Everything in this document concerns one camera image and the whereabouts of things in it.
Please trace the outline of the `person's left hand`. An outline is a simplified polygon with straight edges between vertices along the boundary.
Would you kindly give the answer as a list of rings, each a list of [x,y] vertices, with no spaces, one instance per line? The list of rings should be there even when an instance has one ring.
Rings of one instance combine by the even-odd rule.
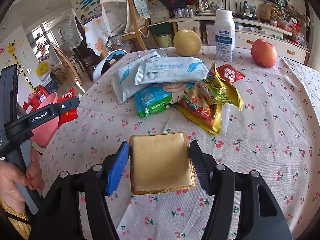
[[[19,193],[16,185],[28,186],[31,190],[44,190],[44,181],[40,160],[42,155],[31,147],[30,159],[26,173],[23,173],[14,164],[1,160],[1,200],[17,213],[25,210],[25,200]]]

